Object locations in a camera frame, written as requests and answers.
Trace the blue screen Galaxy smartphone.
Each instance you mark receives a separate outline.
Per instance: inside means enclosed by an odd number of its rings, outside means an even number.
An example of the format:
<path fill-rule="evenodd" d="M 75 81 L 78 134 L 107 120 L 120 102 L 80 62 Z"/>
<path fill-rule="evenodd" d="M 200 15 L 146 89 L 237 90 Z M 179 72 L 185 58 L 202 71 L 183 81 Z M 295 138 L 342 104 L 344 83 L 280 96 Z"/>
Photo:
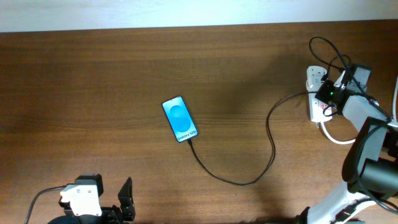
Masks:
<path fill-rule="evenodd" d="M 184 142 L 198 135 L 197 127 L 181 96 L 163 102 L 162 108 L 177 142 Z"/>

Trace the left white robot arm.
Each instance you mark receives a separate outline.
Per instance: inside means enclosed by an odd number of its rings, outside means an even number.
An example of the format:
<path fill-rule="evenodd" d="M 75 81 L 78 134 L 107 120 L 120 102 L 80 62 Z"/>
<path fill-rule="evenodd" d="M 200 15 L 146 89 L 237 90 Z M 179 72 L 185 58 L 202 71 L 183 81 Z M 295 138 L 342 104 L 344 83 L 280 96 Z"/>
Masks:
<path fill-rule="evenodd" d="M 103 180 L 100 174 L 80 175 L 60 192 L 58 204 L 64 216 L 54 218 L 50 224 L 124 224 L 136 216 L 132 197 L 132 179 L 129 177 L 118 193 L 120 206 L 102 207 Z"/>

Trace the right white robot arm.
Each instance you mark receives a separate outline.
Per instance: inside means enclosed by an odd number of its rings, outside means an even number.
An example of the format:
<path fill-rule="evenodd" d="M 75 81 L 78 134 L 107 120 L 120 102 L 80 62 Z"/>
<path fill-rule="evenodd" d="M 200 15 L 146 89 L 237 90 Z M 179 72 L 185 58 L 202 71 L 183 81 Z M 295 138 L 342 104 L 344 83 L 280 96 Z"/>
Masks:
<path fill-rule="evenodd" d="M 373 100 L 327 80 L 315 97 L 337 107 L 358 135 L 343 164 L 339 185 L 322 202 L 307 207 L 295 223 L 346 223 L 360 211 L 378 205 L 393 214 L 397 205 L 397 123 Z"/>

